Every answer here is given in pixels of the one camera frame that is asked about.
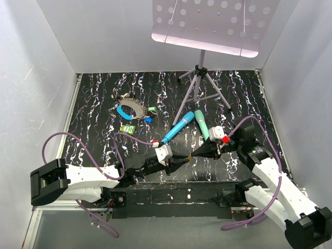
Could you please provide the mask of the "blue capped key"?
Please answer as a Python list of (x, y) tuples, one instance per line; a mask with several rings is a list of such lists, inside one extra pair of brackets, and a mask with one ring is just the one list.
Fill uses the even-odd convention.
[(153, 122), (153, 120), (149, 117), (145, 117), (144, 121), (147, 122), (147, 123), (152, 123)]

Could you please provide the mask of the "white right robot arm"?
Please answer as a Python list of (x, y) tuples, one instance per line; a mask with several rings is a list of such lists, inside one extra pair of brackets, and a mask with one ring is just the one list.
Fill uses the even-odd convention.
[(238, 205), (260, 209), (281, 228), (292, 248), (316, 248), (331, 239), (331, 210), (318, 207), (280, 170), (272, 152), (256, 140), (252, 124), (243, 124), (231, 136), (220, 126), (210, 128), (207, 140), (191, 156), (218, 159), (233, 151), (272, 192), (253, 179), (242, 181), (235, 186)]

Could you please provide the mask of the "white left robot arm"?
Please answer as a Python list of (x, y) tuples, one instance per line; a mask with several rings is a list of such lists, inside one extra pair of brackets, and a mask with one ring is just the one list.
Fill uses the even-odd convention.
[(103, 208), (110, 203), (106, 189), (126, 188), (135, 184), (136, 177), (145, 178), (163, 170), (170, 175), (188, 162), (188, 156), (178, 153), (164, 163), (160, 163), (157, 156), (145, 158), (142, 154), (133, 154), (124, 160), (124, 177), (113, 180), (97, 168), (78, 167), (66, 164), (64, 159), (54, 159), (30, 173), (31, 205), (43, 206), (56, 200), (83, 200)]

